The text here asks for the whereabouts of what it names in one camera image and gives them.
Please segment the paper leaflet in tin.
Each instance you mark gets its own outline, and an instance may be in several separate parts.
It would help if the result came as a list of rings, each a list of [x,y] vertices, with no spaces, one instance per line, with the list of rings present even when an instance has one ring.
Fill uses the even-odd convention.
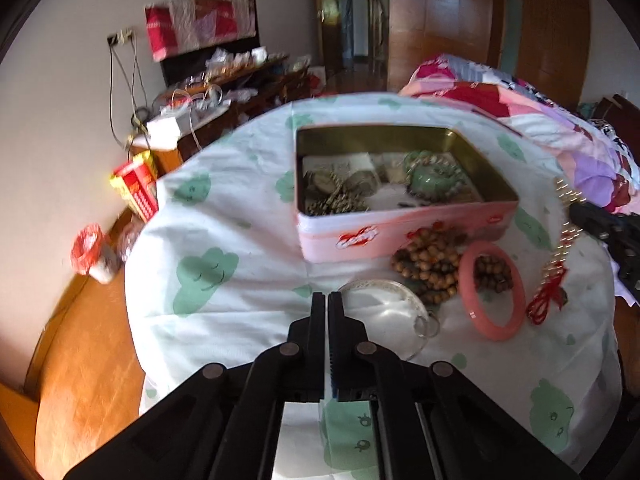
[[[355,212],[477,203],[482,199],[469,174],[458,161],[465,177],[465,186],[458,194],[442,202],[428,202],[410,195],[407,192],[405,170],[402,166],[405,156],[409,153],[352,153],[331,156],[307,155],[303,157],[302,169],[299,171],[300,181],[298,187],[298,206],[300,211],[309,217],[324,217],[334,216],[334,214],[354,214]],[[307,171],[316,169],[334,171],[341,178],[346,178],[358,170],[371,170],[378,175],[381,187],[378,192],[370,197],[356,197],[345,193],[331,197],[311,195],[306,191],[304,177]]]

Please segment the wall power socket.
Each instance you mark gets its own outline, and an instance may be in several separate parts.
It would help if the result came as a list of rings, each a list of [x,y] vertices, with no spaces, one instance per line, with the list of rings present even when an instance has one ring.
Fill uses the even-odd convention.
[[[132,40],[134,40],[134,31],[131,28],[123,28],[107,36],[107,45],[110,48],[114,48],[122,44],[128,44]]]

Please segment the wooden TV cabinet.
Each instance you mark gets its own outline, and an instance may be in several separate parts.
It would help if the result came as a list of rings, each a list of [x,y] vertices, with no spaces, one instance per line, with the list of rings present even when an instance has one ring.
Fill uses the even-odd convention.
[[[308,61],[290,63],[286,54],[271,55],[265,62],[220,75],[213,81],[182,84],[158,96],[151,119],[188,110],[191,132],[174,150],[157,151],[150,147],[149,133],[145,131],[132,141],[131,151],[150,151],[158,171],[168,174],[244,122],[283,104],[310,98],[321,84]]]

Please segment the pink Genji tin box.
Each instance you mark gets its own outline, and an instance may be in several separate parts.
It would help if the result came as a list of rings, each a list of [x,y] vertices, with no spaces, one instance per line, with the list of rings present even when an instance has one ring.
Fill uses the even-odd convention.
[[[391,255],[426,228],[498,240],[518,194],[459,131],[410,125],[322,125],[295,133],[295,206],[304,258]]]

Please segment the silver metal watch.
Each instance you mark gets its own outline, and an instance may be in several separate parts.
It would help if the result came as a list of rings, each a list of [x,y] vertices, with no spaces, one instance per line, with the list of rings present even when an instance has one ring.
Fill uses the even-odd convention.
[[[307,193],[322,197],[341,193],[356,197],[370,197],[381,187],[378,175],[371,170],[358,170],[346,178],[341,178],[334,171],[316,169],[307,171],[304,179]]]

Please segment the red yellow carton box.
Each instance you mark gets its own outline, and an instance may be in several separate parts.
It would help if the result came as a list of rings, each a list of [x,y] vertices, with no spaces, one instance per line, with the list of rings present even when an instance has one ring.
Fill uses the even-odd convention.
[[[143,151],[113,171],[110,185],[143,222],[149,222],[158,211],[156,179],[152,153]]]

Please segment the pink bangle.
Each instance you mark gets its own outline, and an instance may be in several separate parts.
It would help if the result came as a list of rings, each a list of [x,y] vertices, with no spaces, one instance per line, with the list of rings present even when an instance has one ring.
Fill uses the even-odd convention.
[[[459,264],[458,289],[466,313],[476,330],[492,341],[511,339],[525,318],[525,292],[518,268],[497,245],[477,240],[465,249]],[[509,321],[498,325],[485,311],[482,295],[510,292],[512,312]]]

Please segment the white green cloud tablecloth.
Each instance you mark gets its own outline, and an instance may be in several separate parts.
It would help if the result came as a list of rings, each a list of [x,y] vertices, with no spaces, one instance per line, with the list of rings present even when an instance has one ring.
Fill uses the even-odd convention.
[[[562,160],[538,144],[528,119],[499,125],[436,102],[381,93],[299,101],[262,115],[160,179],[160,208],[126,263],[134,348],[147,411],[203,365],[235,366],[282,341],[308,313],[314,292],[390,278],[386,258],[309,262],[294,206],[295,143],[304,127],[416,127],[463,134],[518,193],[500,240],[528,292],[559,240],[564,211],[555,192]],[[454,364],[575,470],[593,458],[622,396],[610,259],[590,237],[567,258],[566,306],[505,342],[477,333],[459,299],[438,312],[438,333],[419,354]]]

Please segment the green jade bangle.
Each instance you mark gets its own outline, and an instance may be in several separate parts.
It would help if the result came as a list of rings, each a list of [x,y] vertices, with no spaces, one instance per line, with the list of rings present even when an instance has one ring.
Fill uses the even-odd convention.
[[[407,192],[428,202],[442,202],[458,194],[465,186],[464,171],[447,153],[410,152],[402,166]]]

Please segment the clear plastic bangle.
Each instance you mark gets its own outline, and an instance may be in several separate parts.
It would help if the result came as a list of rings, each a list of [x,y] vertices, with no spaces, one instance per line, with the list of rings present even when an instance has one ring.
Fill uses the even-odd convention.
[[[340,288],[345,314],[366,326],[370,341],[409,361],[438,335],[440,323],[416,294],[392,281],[359,280]]]

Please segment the dark wooden headboard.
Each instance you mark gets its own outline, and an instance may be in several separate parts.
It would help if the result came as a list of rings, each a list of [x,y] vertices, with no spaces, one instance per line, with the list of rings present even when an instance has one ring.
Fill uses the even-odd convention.
[[[640,110],[620,94],[600,99],[594,117],[608,122],[627,144],[635,160],[640,156]]]

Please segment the television with patchwork cover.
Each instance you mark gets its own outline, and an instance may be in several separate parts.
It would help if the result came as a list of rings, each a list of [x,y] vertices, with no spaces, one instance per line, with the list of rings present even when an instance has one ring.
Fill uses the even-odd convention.
[[[167,0],[144,12],[152,59],[168,87],[205,70],[218,49],[260,46],[256,0]]]

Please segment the white device box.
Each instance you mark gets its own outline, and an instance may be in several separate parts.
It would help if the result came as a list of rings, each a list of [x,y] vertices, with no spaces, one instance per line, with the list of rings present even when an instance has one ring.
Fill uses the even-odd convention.
[[[172,151],[178,142],[191,132],[191,113],[186,110],[180,114],[163,114],[146,124],[149,144],[153,150]]]

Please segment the brown wooden wardrobe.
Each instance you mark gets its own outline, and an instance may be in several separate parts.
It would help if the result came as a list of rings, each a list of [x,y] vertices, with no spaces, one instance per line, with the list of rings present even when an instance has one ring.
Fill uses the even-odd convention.
[[[574,108],[586,79],[590,0],[382,0],[382,56],[330,78],[331,93],[397,91],[434,54],[498,67]]]

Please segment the pearl necklace red tassel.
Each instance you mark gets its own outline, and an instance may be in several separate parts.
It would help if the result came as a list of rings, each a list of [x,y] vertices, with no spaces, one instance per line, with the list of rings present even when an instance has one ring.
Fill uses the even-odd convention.
[[[582,228],[578,228],[570,221],[570,206],[580,205],[585,201],[582,193],[571,188],[561,178],[554,179],[554,186],[555,193],[562,205],[560,237],[549,261],[542,268],[541,281],[533,299],[526,307],[526,316],[530,322],[537,326],[546,320],[552,304],[561,310],[567,303],[566,292],[562,289],[567,274],[566,259],[570,248],[582,234]]]

